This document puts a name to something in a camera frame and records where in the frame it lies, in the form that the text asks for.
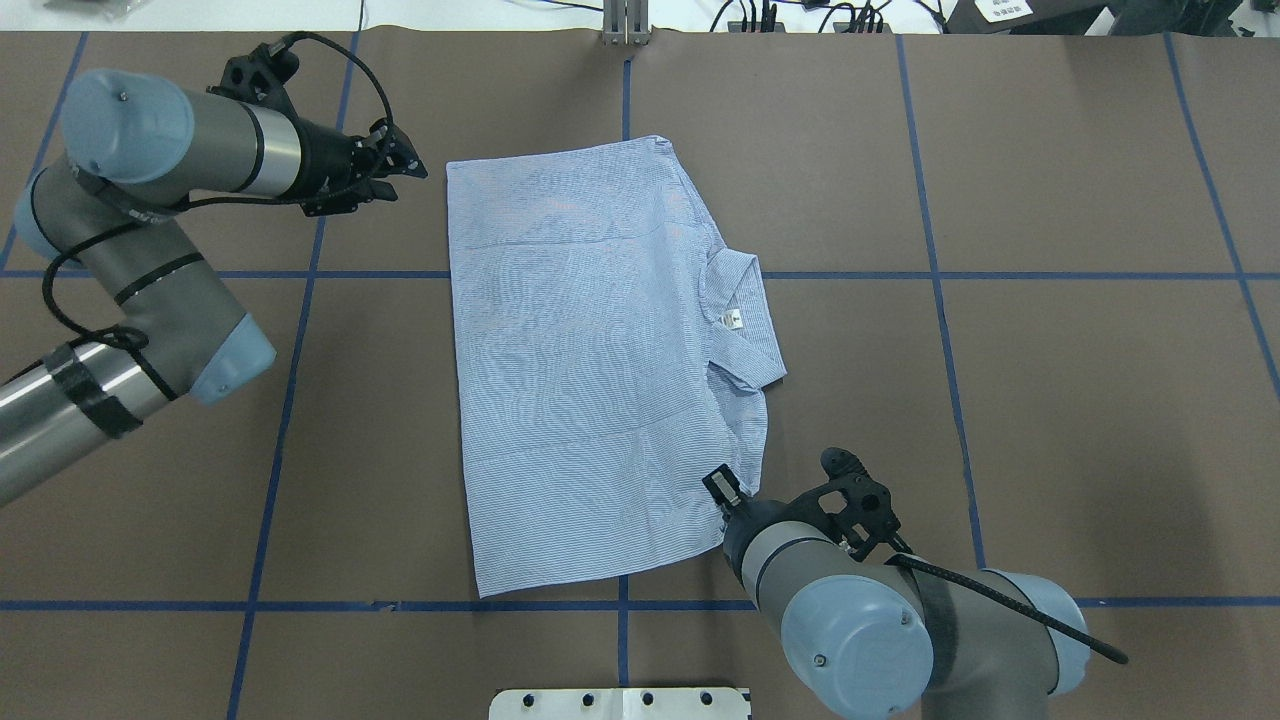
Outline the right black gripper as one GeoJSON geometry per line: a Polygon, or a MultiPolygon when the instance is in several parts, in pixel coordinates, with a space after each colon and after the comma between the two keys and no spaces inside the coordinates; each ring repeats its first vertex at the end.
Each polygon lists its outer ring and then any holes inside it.
{"type": "Polygon", "coordinates": [[[783,518],[780,501],[749,495],[724,464],[701,478],[723,521],[722,553],[727,561],[767,561],[801,541],[797,523],[783,518]]]}

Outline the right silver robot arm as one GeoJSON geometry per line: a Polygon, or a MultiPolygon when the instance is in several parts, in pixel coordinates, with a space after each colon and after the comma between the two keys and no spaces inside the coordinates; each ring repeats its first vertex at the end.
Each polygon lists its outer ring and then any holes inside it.
{"type": "Polygon", "coordinates": [[[902,538],[890,489],[841,448],[826,482],[788,502],[748,493],[727,466],[703,483],[723,552],[796,678],[844,719],[1044,719],[1093,656],[1075,600],[1042,577],[955,571],[902,538]]]}

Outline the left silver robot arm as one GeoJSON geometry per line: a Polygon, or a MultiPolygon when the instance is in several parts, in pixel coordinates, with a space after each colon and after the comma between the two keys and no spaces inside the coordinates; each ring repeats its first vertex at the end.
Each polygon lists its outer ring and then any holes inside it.
{"type": "Polygon", "coordinates": [[[396,200],[428,169],[385,114],[366,135],[305,119],[292,60],[238,56],[202,91],[95,69],[70,82],[64,156],[15,205],[47,259],[41,296],[72,334],[3,386],[3,502],[12,503],[170,402],[216,404],[276,350],[182,229],[209,205],[297,206],[306,217],[396,200]]]}

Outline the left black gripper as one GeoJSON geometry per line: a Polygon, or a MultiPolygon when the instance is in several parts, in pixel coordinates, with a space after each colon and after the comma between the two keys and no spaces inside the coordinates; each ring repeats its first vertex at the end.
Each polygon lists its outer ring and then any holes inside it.
{"type": "Polygon", "coordinates": [[[357,211],[374,201],[398,199],[389,178],[429,177],[410,137],[389,120],[376,120],[367,135],[343,135],[310,120],[302,122],[302,163],[296,178],[296,204],[306,217],[357,211]]]}

